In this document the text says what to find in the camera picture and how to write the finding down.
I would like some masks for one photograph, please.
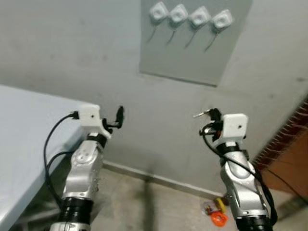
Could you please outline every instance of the concrete floor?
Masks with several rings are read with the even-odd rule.
[[[63,161],[51,178],[60,194],[68,171],[68,161]],[[98,215],[91,231],[236,231],[236,224],[228,208],[229,220],[225,227],[216,227],[210,217],[202,213],[201,205],[209,201],[188,193],[180,192],[155,183],[102,169],[99,192],[94,208]],[[289,198],[275,191],[278,206]],[[22,217],[33,213],[56,209],[46,186],[43,185],[36,197],[24,211]],[[294,216],[278,222],[275,231],[307,231],[308,208]],[[32,221],[30,231],[42,231],[56,217]],[[10,231],[23,230],[15,225]]]
[[[100,175],[98,197],[103,206],[92,224],[93,231],[237,230],[230,211],[224,228],[216,227],[210,217],[202,213],[201,205],[207,199],[155,183],[151,183],[150,192],[145,193],[145,183],[140,179],[105,169]]]

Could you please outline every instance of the black rubber joint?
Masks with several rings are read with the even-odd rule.
[[[62,200],[59,222],[77,222],[90,225],[93,201],[68,197]]]
[[[88,141],[96,141],[104,148],[108,139],[105,136],[103,136],[102,134],[96,134],[95,136],[89,134],[87,136],[87,140]]]
[[[217,151],[219,151],[223,155],[226,154],[226,153],[238,152],[238,151],[241,150],[238,143],[236,143],[235,146],[227,146],[226,143],[222,143],[222,144],[218,145],[216,149],[217,149]],[[224,166],[226,162],[227,162],[227,160],[225,158],[221,158],[220,159],[220,166]]]
[[[273,231],[267,216],[248,217],[236,219],[239,231]]]

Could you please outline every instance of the gray panel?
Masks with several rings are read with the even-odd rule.
[[[141,61],[140,71],[147,74],[177,78],[189,82],[217,85],[231,56],[236,41],[242,31],[252,0],[169,0],[164,2],[169,11],[182,3],[189,14],[204,5],[211,16],[229,9],[234,22],[222,31],[212,46],[215,34],[208,23],[193,36],[193,30],[186,20],[175,32],[168,19],[154,27],[149,18],[149,10],[156,0],[141,1]]]

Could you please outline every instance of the white table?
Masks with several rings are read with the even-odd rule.
[[[0,86],[1,231],[9,230],[44,183],[43,145],[52,126],[81,104]],[[71,149],[81,134],[78,121],[63,122],[51,138],[48,159]]]

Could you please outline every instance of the baseboard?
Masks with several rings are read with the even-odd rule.
[[[223,195],[218,192],[213,192],[210,190],[206,190],[203,188],[195,187],[190,184],[181,183],[175,180],[171,180],[168,178],[164,178],[158,175],[151,174],[144,171],[140,171],[134,168],[126,167],[123,165],[115,164],[109,161],[104,161],[103,168],[108,169],[110,171],[118,172],[124,175],[128,175],[131,177],[139,178],[139,179],[147,179],[151,177],[152,182],[156,184],[161,184],[167,187],[170,187],[172,189],[176,189],[185,193],[190,193],[196,196],[204,197],[206,199],[214,200],[217,197],[222,197]]]

